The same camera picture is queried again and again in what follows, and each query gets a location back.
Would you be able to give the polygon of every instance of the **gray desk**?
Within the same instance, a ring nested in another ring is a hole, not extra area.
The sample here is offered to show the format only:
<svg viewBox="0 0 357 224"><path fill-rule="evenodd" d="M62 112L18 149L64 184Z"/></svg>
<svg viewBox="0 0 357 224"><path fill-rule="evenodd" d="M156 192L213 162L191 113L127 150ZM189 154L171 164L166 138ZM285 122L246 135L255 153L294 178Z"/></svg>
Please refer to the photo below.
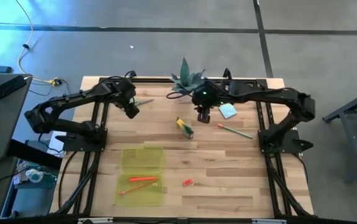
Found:
<svg viewBox="0 0 357 224"><path fill-rule="evenodd" d="M0 75L0 84L16 76L18 75ZM61 164L61 158L57 158L12 139L29 86L30 78L27 79L26 86L0 99L0 178L14 173L17 165L17 157L58 169ZM0 181L0 214L10 188L10 183L11 178Z"/></svg>

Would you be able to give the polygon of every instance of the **white cable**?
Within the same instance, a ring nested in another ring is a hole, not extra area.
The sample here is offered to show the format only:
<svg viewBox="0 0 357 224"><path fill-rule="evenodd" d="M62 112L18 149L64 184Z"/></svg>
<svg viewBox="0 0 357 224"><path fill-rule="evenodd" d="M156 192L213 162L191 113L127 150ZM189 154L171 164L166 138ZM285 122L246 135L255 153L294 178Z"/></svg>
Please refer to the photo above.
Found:
<svg viewBox="0 0 357 224"><path fill-rule="evenodd" d="M30 24L30 37L29 37L29 40L25 43L26 45L29 45L30 41L32 40L32 38L34 36L34 26L32 25L32 21L30 20L27 11L25 11L25 9L21 6L21 3L18 0L16 0L16 2L18 3L19 7L21 7L21 9L24 11L25 15L28 18L29 24ZM22 47L21 53L19 54L18 60L17 60L18 67L21 70L21 72L24 74L26 74L26 72L21 68L21 59L22 59L22 54L24 53L25 49L26 49L25 47Z"/></svg>

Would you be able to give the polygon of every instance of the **wooden table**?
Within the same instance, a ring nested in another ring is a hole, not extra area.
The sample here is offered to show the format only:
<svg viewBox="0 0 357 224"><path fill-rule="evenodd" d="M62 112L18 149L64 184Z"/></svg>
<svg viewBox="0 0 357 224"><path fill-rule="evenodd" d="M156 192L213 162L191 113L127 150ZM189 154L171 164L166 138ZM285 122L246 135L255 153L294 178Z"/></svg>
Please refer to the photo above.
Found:
<svg viewBox="0 0 357 224"><path fill-rule="evenodd" d="M82 90L90 89L100 77L83 77ZM282 88L281 78L267 79L269 88ZM189 99L168 100L173 83L135 83L136 99L155 99L139 106L140 113L129 119L123 111L109 107L108 140L101 155L93 197L93 217L202 217L254 218L273 217L271 197L264 156L259 153L257 131L259 123L255 102L235 104L236 116L224 120L217 108L211 110L210 124L197 121ZM93 104L76 108L74 121L91 119ZM288 112L284 105L272 105L275 122ZM186 139L175 124L182 118L194 130L194 138ZM255 138L244 138L219 129L218 123L236 128ZM114 205L116 179L122 149L152 144L164 146L164 203L156 207L120 207ZM60 174L71 152L62 162ZM62 184L62 202L78 184L84 152L78 152L67 167ZM312 204L300 161L283 154L282 161L287 186L306 211L313 213ZM194 184L183 187L183 180L192 178ZM58 185L54 192L51 212L58 208ZM84 208L85 189L81 208ZM280 209L284 212L282 195L277 191Z"/></svg>

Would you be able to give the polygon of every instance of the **green plant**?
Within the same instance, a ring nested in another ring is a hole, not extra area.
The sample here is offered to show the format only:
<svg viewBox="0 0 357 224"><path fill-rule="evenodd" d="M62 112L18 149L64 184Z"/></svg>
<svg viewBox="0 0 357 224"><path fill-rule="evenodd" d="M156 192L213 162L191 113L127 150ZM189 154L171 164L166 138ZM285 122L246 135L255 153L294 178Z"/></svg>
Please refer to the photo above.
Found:
<svg viewBox="0 0 357 224"><path fill-rule="evenodd" d="M181 64L180 78L172 73L172 80L176 83L176 86L172 88L173 91L180 93L191 93L199 85L203 83L202 75L205 69L202 72L190 74L190 68L185 58L183 58L183 63Z"/></svg>

